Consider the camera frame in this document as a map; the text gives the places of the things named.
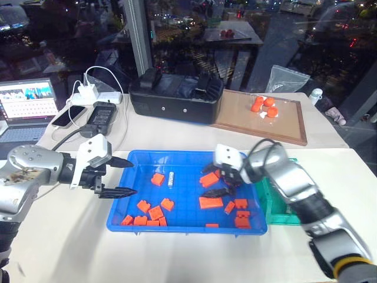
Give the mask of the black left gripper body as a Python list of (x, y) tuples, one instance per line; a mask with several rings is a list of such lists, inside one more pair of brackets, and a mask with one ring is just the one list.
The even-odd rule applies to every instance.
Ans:
[(102, 177), (106, 174), (106, 165), (98, 167), (87, 166), (81, 174), (79, 186), (83, 189), (90, 189), (95, 194), (100, 195), (104, 185), (102, 184)]

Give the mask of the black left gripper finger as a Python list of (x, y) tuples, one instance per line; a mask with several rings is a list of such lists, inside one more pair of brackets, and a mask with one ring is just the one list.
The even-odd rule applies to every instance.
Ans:
[(130, 197), (136, 193), (136, 190), (128, 187), (115, 187), (113, 189), (103, 188), (98, 194), (98, 197), (102, 199), (119, 199)]
[(120, 157), (115, 157), (113, 156), (109, 160), (109, 165), (111, 167), (116, 167), (116, 168), (128, 168), (128, 167), (133, 167), (134, 165), (127, 159), (123, 159)]

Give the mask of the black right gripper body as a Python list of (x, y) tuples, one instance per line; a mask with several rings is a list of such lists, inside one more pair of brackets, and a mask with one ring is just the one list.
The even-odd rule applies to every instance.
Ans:
[(242, 177), (238, 170), (229, 164), (223, 163), (220, 168), (220, 177), (229, 188), (237, 188), (243, 184)]

